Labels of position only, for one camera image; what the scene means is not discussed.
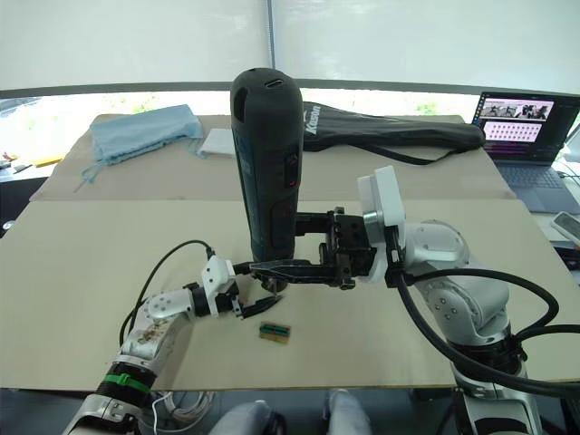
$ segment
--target beige table surface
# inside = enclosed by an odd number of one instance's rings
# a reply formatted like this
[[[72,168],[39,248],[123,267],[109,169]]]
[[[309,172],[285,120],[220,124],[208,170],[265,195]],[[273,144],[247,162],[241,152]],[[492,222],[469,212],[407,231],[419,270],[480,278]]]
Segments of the beige table surface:
[[[120,115],[100,115],[95,122]],[[459,116],[402,117],[414,120],[461,121]],[[204,131],[229,128],[228,116],[200,116]],[[106,167],[93,184],[81,184],[81,171],[94,163],[92,136],[85,133],[54,169],[31,200],[71,199],[241,199],[236,160],[213,155],[207,159],[187,150],[189,140]],[[437,158],[446,151],[426,147],[396,150],[416,157]],[[356,179],[393,165],[405,198],[514,198],[483,150],[473,150],[428,166],[413,166],[350,146],[303,157],[302,200],[358,200]]]
[[[358,203],[342,202],[349,213]],[[332,202],[305,202],[326,211]],[[409,222],[454,225],[486,265],[544,285],[558,299],[557,323],[580,323],[580,290],[524,206],[515,200],[407,200]],[[234,262],[250,258],[238,201],[36,201],[0,240],[0,385],[93,390],[118,344],[119,326],[156,262],[177,243],[200,237]],[[315,260],[319,237],[300,238],[296,256]],[[162,267],[151,292],[199,280],[203,249],[189,246]],[[259,286],[240,279],[252,298]],[[431,320],[424,304],[421,311]],[[512,288],[515,331],[543,304]],[[257,337],[261,321],[289,324],[287,345]],[[413,327],[395,290],[352,291],[291,285],[270,311],[196,321],[181,337],[158,389],[260,389],[331,386],[438,386],[453,382],[449,363]],[[538,379],[580,379],[580,347],[569,336],[527,342]]]

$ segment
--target laptop keyboard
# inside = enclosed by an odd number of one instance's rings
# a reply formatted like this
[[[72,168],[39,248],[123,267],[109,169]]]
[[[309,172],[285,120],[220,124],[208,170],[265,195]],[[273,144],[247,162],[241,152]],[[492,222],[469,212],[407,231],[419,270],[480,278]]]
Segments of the laptop keyboard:
[[[562,180],[550,168],[499,166],[499,173],[514,188],[562,188]]]

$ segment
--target laptop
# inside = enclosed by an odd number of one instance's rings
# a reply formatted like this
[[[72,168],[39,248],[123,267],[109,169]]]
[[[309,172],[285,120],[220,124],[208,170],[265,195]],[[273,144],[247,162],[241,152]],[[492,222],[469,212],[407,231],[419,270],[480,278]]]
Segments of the laptop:
[[[551,168],[580,111],[580,97],[483,92],[472,124],[486,133],[485,150],[529,211],[580,214]]]

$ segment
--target blue cloth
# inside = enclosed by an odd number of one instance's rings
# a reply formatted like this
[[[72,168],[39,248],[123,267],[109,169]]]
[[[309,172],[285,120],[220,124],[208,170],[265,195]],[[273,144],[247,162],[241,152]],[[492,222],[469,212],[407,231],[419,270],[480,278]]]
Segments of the blue cloth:
[[[187,104],[99,122],[90,130],[96,163],[81,173],[90,183],[105,165],[156,150],[174,140],[203,137],[201,123]]]

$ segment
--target white paper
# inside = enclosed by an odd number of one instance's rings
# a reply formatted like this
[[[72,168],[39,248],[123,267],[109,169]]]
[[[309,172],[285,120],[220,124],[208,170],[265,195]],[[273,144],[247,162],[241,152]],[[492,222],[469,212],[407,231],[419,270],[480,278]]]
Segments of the white paper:
[[[207,154],[235,154],[234,138],[231,129],[211,129],[199,149]]]

